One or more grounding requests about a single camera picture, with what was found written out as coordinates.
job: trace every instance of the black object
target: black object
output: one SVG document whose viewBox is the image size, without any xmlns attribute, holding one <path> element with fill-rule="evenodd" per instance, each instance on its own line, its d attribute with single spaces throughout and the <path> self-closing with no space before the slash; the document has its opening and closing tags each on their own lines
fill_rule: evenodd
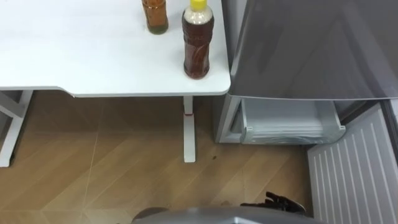
<svg viewBox="0 0 398 224">
<path fill-rule="evenodd" d="M 271 192 L 267 192 L 266 196 L 267 198 L 264 203 L 243 203 L 241 204 L 241 206 L 270 208 L 290 213 L 296 213 L 299 215 L 307 215 L 304 206 L 297 202 L 294 202 L 293 200 L 276 195 Z"/>
</svg>

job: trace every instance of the brown liquid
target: brown liquid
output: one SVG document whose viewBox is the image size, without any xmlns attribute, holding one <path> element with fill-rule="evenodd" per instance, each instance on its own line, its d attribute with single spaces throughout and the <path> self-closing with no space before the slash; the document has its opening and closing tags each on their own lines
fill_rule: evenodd
<svg viewBox="0 0 398 224">
<path fill-rule="evenodd" d="M 163 34 L 169 28 L 166 0 L 142 0 L 147 26 L 153 34 Z"/>
<path fill-rule="evenodd" d="M 185 73 L 194 79 L 203 78 L 210 69 L 209 44 L 213 37 L 214 17 L 206 24 L 194 25 L 182 16 L 185 41 Z"/>
</svg>

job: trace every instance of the freezer drawer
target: freezer drawer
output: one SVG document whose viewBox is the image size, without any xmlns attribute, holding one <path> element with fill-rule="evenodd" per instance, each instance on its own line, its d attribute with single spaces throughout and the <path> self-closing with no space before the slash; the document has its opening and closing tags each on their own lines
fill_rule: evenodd
<svg viewBox="0 0 398 224">
<path fill-rule="evenodd" d="M 332 101 L 244 98 L 237 116 L 243 144 L 324 144 L 345 133 Z"/>
</svg>

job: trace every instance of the refrigerator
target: refrigerator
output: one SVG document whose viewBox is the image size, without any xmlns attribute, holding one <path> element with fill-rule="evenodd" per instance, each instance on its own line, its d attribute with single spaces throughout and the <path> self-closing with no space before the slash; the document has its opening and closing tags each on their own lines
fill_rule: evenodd
<svg viewBox="0 0 398 224">
<path fill-rule="evenodd" d="M 397 223 L 398 1 L 223 0 L 215 141 L 308 145 L 315 218 Z"/>
</svg>

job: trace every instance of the yellow bottle cap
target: yellow bottle cap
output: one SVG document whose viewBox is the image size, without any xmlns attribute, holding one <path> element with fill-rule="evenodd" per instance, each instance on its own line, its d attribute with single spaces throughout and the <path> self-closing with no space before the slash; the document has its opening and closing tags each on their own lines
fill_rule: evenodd
<svg viewBox="0 0 398 224">
<path fill-rule="evenodd" d="M 207 0 L 191 0 L 191 8 L 194 11 L 201 11 L 206 9 Z"/>
</svg>

